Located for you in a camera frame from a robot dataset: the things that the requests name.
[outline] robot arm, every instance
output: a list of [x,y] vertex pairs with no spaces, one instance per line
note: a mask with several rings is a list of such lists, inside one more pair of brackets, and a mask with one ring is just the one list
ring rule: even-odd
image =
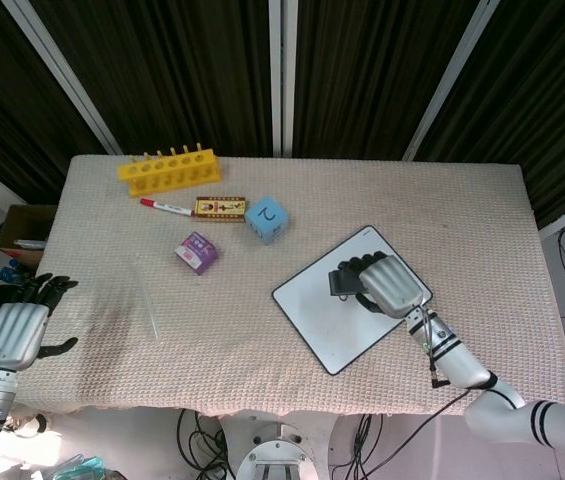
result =
[[565,405],[545,400],[526,403],[513,387],[484,368],[442,319],[424,308],[422,292],[395,257],[377,252],[351,259],[348,268],[359,275],[376,302],[358,293],[360,303],[405,319],[409,334],[431,359],[434,386],[439,369],[450,384],[483,391],[464,413],[472,432],[492,442],[539,443],[565,451]]
[[15,398],[17,372],[26,370],[36,359],[60,355],[77,343],[42,347],[48,317],[62,296],[77,285],[68,277],[42,275],[16,291],[10,303],[0,307],[0,431]]

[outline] red marker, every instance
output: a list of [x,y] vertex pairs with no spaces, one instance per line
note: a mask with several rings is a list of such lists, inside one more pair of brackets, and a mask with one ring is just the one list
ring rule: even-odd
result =
[[186,215],[187,217],[190,217],[192,213],[188,208],[174,207],[172,205],[167,205],[166,203],[158,203],[150,198],[142,198],[140,199],[140,203],[147,207],[157,208],[158,210],[164,210],[165,212],[177,213],[178,215]]

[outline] cardboard box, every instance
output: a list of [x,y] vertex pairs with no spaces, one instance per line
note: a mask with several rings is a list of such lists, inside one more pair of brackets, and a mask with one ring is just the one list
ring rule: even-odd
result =
[[0,231],[0,250],[36,270],[44,250],[26,250],[15,240],[46,240],[55,219],[56,205],[11,205]]

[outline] purple box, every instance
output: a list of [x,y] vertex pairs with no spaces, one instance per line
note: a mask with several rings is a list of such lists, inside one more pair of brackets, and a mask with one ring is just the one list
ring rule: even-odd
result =
[[218,258],[218,252],[213,244],[198,232],[193,232],[186,237],[186,240],[175,249],[175,254],[198,275],[202,275]]

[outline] yellow test tube rack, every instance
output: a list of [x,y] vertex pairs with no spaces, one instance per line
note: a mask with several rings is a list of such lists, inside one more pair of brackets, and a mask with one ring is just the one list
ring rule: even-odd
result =
[[141,161],[131,155],[131,163],[118,167],[118,180],[128,183],[131,197],[222,180],[213,149],[202,150],[199,143],[196,151],[183,149],[184,153],[177,154],[171,148],[171,155],[162,155],[159,150],[155,156],[145,152]]

